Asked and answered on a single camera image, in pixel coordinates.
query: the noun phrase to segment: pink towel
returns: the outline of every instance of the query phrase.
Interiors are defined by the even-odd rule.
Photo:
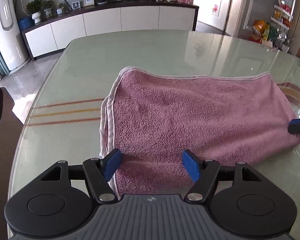
[[[269,73],[181,77],[127,67],[102,104],[101,156],[123,153],[110,182],[118,195],[180,193],[193,184],[184,149],[223,165],[254,164],[300,143],[287,132],[295,117]]]

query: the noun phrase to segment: blue bin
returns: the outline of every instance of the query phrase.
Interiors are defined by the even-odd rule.
[[[18,25],[19,25],[19,29],[20,29],[20,32],[34,26],[34,21],[32,20],[31,17],[27,17],[27,18],[24,18],[20,21],[18,21]]]

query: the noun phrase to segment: white floor standing air conditioner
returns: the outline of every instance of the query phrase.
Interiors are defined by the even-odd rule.
[[[18,71],[30,60],[12,0],[0,0],[0,52],[10,73]]]

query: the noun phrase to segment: gray ribbed surface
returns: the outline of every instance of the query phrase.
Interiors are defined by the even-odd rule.
[[[16,235],[13,240],[29,240]],[[183,202],[179,195],[125,195],[98,208],[76,232],[56,240],[240,240],[219,228],[205,208]],[[281,236],[276,240],[291,240]]]

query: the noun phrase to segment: metal screw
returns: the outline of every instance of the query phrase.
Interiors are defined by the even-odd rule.
[[[190,201],[199,201],[199,200],[203,199],[203,196],[199,193],[190,193],[190,194],[187,195],[187,198]]]
[[[114,195],[111,194],[111,193],[104,193],[104,194],[101,194],[99,196],[99,199],[101,201],[105,201],[105,202],[107,202],[107,201],[113,201],[114,200]]]

